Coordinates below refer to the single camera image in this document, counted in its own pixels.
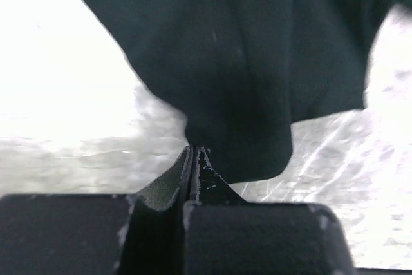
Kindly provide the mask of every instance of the fabric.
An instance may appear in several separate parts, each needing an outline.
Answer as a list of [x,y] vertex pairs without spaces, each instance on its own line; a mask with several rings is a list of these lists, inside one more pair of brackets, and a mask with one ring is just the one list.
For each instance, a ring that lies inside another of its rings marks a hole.
[[386,14],[412,0],[84,0],[228,183],[279,175],[290,125],[362,109]]

